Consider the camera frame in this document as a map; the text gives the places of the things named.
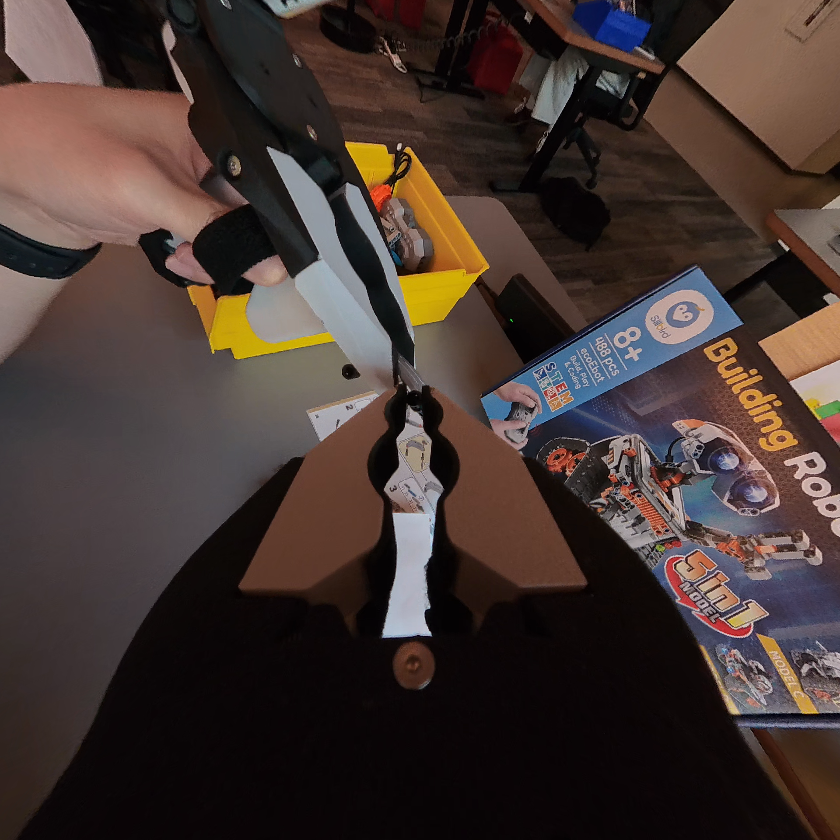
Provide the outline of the person's left hand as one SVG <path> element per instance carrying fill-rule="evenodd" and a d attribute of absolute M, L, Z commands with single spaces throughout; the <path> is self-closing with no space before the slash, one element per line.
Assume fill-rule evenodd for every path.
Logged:
<path fill-rule="evenodd" d="M 2 86 L 2 224 L 77 250 L 134 245 L 163 228 L 185 242 L 167 267 L 211 283 L 192 243 L 233 207 L 202 189 L 214 166 L 193 138 L 189 110 L 173 92 Z"/>

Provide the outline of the red box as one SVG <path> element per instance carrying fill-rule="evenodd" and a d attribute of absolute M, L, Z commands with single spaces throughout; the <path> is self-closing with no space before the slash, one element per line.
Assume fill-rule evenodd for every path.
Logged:
<path fill-rule="evenodd" d="M 503 24 L 477 40 L 467 74 L 476 88 L 505 96 L 522 56 L 523 47 L 518 38 Z"/>

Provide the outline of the pile of building parts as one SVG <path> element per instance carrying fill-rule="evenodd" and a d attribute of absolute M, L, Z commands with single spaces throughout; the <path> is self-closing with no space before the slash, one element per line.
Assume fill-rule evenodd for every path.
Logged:
<path fill-rule="evenodd" d="M 430 270 L 434 244 L 427 231 L 417 224 L 409 202 L 395 197 L 387 183 L 371 187 L 370 194 L 398 273 L 412 275 Z"/>

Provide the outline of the blue storage bin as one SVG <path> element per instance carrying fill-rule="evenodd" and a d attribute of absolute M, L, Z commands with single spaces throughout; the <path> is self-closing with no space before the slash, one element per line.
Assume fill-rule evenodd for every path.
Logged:
<path fill-rule="evenodd" d="M 643 44 L 651 29 L 650 21 L 610 1 L 577 3 L 572 18 L 594 40 L 628 53 Z"/>

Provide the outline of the light wooden board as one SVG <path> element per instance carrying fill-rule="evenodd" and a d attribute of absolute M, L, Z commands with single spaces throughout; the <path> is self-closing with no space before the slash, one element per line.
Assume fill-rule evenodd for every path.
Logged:
<path fill-rule="evenodd" d="M 835 302 L 759 342 L 786 380 L 838 361 L 839 309 Z"/>

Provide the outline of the white printed instruction sheet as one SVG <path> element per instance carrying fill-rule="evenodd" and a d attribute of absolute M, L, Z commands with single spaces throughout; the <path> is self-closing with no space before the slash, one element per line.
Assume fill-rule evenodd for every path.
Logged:
<path fill-rule="evenodd" d="M 839 369 L 837 360 L 791 380 L 791 386 L 839 444 Z"/>

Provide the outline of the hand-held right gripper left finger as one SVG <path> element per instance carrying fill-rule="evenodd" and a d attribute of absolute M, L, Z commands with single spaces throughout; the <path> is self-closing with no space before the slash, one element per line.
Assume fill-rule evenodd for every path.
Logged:
<path fill-rule="evenodd" d="M 333 431 L 303 459 L 239 590 L 339 608 L 352 632 L 371 597 L 364 558 L 383 529 L 382 497 L 368 460 L 388 430 L 391 389 Z"/>

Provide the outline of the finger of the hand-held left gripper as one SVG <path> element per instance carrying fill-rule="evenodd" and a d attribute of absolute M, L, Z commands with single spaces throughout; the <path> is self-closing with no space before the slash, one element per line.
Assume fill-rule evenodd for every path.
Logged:
<path fill-rule="evenodd" d="M 328 198 L 292 157 L 268 153 L 318 250 L 316 261 L 295 276 L 297 291 L 367 382 L 392 385 L 392 340 L 343 250 Z"/>
<path fill-rule="evenodd" d="M 378 216 L 354 184 L 343 184 L 334 193 L 333 216 L 343 252 L 364 285 L 378 323 L 395 350 L 414 363 L 413 329 Z"/>

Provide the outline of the yellow parts bin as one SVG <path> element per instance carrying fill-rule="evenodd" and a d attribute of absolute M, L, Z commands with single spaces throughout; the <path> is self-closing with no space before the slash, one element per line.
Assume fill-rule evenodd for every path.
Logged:
<path fill-rule="evenodd" d="M 428 271 L 402 275 L 400 283 L 413 326 L 443 321 L 488 263 L 448 200 L 427 173 L 417 153 L 407 148 L 412 165 L 394 188 L 406 200 L 416 221 L 430 235 L 434 259 Z M 268 343 L 258 338 L 246 319 L 249 294 L 216 298 L 209 286 L 187 288 L 198 310 L 211 351 L 230 350 L 237 360 L 331 343 L 323 328 L 300 339 Z"/>

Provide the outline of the black bag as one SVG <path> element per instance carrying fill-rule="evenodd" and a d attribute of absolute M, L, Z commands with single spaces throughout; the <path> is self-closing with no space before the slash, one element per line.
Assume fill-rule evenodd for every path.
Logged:
<path fill-rule="evenodd" d="M 539 190 L 542 210 L 564 235 L 589 251 L 612 220 L 604 201 L 572 176 L 551 177 Z"/>

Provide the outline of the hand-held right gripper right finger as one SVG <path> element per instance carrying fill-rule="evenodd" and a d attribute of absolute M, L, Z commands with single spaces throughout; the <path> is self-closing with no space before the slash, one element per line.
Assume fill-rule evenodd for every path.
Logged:
<path fill-rule="evenodd" d="M 520 454 L 434 388 L 422 391 L 431 466 L 443 483 L 426 567 L 428 624 L 479 624 L 523 595 L 586 580 Z"/>

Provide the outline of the white instruction booklet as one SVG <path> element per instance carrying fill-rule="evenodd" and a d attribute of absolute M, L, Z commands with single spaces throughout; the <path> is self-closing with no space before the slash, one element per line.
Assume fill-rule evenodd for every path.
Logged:
<path fill-rule="evenodd" d="M 378 398 L 374 393 L 354 396 L 311 409 L 309 418 L 318 439 L 344 425 Z M 393 440 L 387 439 L 382 453 L 394 455 L 394 467 L 372 482 L 384 509 L 383 524 L 393 525 L 395 578 L 385 583 L 384 637 L 431 636 L 426 622 L 429 607 L 426 567 L 431 558 L 436 507 L 443 485 L 432 471 L 433 443 L 424 430 L 423 413 L 406 405 L 405 420 Z"/>

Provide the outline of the blue robot kit box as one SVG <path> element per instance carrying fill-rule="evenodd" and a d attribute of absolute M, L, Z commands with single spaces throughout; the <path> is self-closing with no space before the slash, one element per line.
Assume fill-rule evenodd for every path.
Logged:
<path fill-rule="evenodd" d="M 653 572 L 731 711 L 838 725 L 838 446 L 700 268 L 481 402 Z"/>

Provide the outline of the black wristband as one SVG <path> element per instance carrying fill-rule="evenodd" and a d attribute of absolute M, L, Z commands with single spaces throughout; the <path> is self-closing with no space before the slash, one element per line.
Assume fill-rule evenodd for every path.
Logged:
<path fill-rule="evenodd" d="M 102 244 L 86 249 L 48 245 L 1 225 L 1 266 L 28 277 L 72 277 L 90 264 L 101 248 Z"/>

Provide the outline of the grey desk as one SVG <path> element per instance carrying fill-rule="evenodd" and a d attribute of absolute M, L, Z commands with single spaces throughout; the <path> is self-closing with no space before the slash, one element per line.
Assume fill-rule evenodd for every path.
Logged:
<path fill-rule="evenodd" d="M 212 353 L 186 291 L 109 246 L 2 363 L 2 838 L 174 574 L 317 444 L 307 410 L 371 390 L 346 362 L 334 343 Z"/>

